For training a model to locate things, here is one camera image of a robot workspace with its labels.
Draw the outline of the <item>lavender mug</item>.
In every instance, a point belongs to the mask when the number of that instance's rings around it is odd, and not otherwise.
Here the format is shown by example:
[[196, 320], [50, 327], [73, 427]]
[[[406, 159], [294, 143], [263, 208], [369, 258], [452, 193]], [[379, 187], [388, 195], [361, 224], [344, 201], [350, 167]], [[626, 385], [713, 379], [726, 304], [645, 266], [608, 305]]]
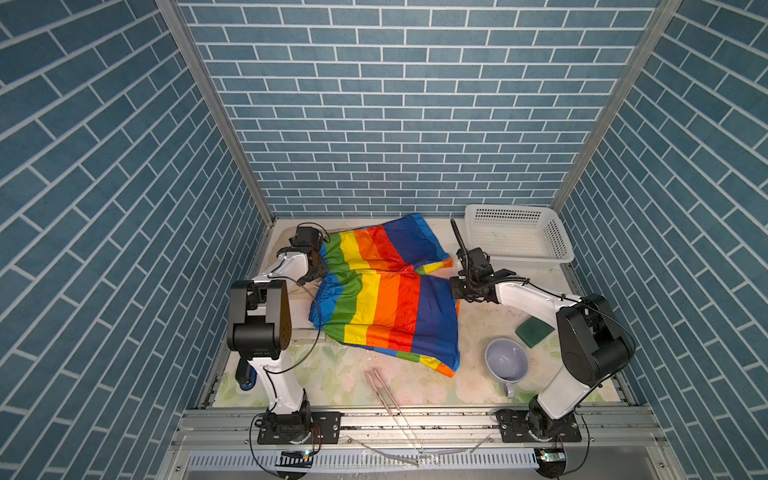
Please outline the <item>lavender mug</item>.
[[516, 341], [498, 337], [490, 341], [484, 352], [489, 375], [499, 383], [508, 399], [515, 396], [515, 386], [526, 378], [529, 372], [529, 357]]

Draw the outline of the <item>blue stapler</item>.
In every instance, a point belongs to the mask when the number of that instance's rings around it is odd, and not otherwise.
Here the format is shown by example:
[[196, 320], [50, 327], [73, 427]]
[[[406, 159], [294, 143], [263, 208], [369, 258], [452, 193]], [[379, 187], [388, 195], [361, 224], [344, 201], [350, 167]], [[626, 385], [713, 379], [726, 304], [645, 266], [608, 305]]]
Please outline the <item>blue stapler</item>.
[[240, 359], [235, 370], [235, 380], [242, 391], [250, 391], [256, 386], [258, 375], [248, 361]]

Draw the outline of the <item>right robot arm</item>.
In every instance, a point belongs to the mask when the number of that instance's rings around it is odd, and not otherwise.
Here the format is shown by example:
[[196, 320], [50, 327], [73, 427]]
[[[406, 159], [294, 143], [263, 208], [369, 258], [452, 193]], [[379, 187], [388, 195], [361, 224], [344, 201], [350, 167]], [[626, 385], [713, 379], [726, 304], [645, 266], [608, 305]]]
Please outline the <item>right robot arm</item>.
[[528, 428], [544, 438], [569, 419], [575, 408], [634, 357], [631, 334], [597, 294], [571, 298], [537, 286], [528, 278], [496, 271], [482, 249], [457, 251], [459, 274], [450, 279], [455, 299], [491, 302], [521, 310], [557, 333], [562, 367], [529, 403]]

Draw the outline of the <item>rainbow coloured shorts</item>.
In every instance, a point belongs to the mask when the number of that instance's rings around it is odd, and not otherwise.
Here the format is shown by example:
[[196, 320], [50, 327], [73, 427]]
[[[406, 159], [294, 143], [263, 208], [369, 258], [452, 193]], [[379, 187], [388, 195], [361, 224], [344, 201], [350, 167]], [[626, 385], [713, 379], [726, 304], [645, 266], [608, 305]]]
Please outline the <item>rainbow coloured shorts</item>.
[[420, 214], [332, 234], [309, 319], [331, 339], [423, 364], [460, 366], [458, 302], [437, 271], [452, 257]]

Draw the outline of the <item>aluminium front rail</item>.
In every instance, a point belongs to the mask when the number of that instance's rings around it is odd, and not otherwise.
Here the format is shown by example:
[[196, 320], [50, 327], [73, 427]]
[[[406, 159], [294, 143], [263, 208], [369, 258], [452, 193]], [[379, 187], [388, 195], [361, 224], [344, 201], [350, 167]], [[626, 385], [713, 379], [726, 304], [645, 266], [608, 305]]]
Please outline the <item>aluminium front rail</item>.
[[[480, 444], [536, 446], [541, 442], [529, 433], [525, 414], [497, 418], [498, 406], [486, 407], [403, 407], [387, 411], [382, 407], [354, 407], [335, 410], [339, 418], [325, 420], [315, 428], [315, 442], [322, 447], [415, 449], [463, 448]], [[254, 409], [188, 410], [171, 442], [175, 451], [243, 450], [253, 444], [250, 434]], [[566, 428], [578, 430], [581, 438], [552, 436], [544, 444], [586, 447], [655, 447], [667, 443], [664, 433], [648, 407], [597, 405], [581, 407]]]

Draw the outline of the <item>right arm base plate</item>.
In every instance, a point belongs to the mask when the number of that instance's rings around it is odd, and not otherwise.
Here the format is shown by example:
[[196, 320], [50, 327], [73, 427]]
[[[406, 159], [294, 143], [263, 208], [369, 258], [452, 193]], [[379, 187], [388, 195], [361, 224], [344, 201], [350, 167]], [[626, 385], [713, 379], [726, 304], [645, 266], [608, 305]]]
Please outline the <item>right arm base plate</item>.
[[534, 409], [500, 409], [493, 413], [504, 443], [579, 443], [582, 434], [574, 412], [553, 420]]

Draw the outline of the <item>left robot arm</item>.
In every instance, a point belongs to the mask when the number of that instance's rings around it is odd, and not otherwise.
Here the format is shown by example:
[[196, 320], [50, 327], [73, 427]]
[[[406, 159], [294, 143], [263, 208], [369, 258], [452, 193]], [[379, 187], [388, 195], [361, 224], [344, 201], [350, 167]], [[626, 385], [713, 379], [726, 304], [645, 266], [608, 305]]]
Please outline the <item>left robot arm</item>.
[[276, 431], [307, 432], [312, 426], [306, 392], [281, 354], [293, 331], [289, 289], [303, 288], [327, 271], [321, 257], [326, 237], [317, 224], [299, 224], [271, 265], [230, 287], [226, 343], [239, 356], [235, 379], [243, 391], [264, 384], [269, 406], [263, 425]]

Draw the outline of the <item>white plastic basket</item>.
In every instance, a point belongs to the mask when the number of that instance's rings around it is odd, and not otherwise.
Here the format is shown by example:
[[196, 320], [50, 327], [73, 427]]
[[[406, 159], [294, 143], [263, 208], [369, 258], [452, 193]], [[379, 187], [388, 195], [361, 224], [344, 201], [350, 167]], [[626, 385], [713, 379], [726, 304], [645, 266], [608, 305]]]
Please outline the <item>white plastic basket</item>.
[[467, 243], [492, 258], [525, 265], [567, 264], [572, 243], [558, 214], [547, 207], [468, 205]]

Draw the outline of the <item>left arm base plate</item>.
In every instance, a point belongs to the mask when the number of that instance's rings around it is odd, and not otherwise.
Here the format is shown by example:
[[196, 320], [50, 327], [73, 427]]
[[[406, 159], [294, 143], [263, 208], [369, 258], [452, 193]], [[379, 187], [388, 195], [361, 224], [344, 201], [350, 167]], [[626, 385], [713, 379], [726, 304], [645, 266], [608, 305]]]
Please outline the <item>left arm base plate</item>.
[[318, 434], [316, 443], [337, 444], [341, 431], [342, 413], [339, 411], [268, 413], [258, 423], [258, 445], [304, 444]]

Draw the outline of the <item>pink chopstick pair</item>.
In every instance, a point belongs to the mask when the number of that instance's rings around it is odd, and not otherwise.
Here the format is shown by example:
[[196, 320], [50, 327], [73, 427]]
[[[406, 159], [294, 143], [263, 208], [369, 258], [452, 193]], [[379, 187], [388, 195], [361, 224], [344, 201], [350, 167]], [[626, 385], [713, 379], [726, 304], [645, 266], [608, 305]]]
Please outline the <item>pink chopstick pair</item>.
[[405, 416], [400, 405], [397, 403], [394, 395], [384, 381], [380, 372], [377, 369], [372, 368], [365, 371], [365, 376], [375, 395], [378, 397], [380, 403], [387, 411], [391, 419], [394, 421], [395, 425], [400, 428], [403, 435], [410, 442], [416, 452], [418, 454], [423, 454], [424, 447], [421, 441], [416, 436], [408, 418]]

